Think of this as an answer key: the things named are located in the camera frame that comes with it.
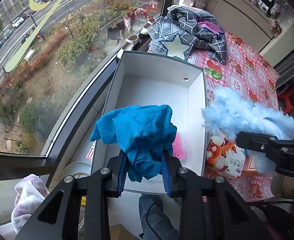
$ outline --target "white box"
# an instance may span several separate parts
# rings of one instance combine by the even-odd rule
[[[182,138],[186,158],[183,167],[203,175],[207,132],[202,126],[201,109],[207,106],[205,75],[202,69],[171,57],[146,52],[125,51],[115,71],[103,114],[127,106],[169,105],[171,122]],[[105,145],[97,140],[92,172],[105,167],[119,154],[118,144]],[[131,182],[127,176],[126,191],[166,194],[162,176],[142,182]]]

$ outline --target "blue gripper pad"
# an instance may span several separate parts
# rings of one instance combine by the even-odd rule
[[[121,193],[124,191],[127,171],[128,171],[128,158],[127,158],[127,154],[125,154],[123,161],[121,163],[119,174],[118,174],[117,192],[119,196],[121,196]]]
[[[161,154],[161,174],[163,176],[164,188],[167,196],[171,196],[170,175],[164,153]]]

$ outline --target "person's leg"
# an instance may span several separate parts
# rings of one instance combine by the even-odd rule
[[[163,202],[159,196],[142,195],[139,198],[139,214],[144,232],[143,240],[159,240],[148,226],[147,219],[149,225],[158,234],[161,240],[178,240],[178,232],[163,212]]]

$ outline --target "star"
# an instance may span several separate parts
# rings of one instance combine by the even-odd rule
[[[182,44],[180,35],[177,34],[172,41],[161,41],[167,51],[167,56],[178,57],[182,60],[185,59],[184,52],[189,49],[190,45]]]

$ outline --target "white shoe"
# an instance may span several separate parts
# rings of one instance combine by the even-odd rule
[[[140,31],[143,35],[148,35],[148,30],[156,23],[155,18],[150,18],[148,22],[144,25],[144,28]]]
[[[121,58],[124,53],[124,50],[133,50],[133,47],[139,42],[139,38],[137,34],[130,35],[126,39],[126,43],[124,46],[118,51],[117,58]]]

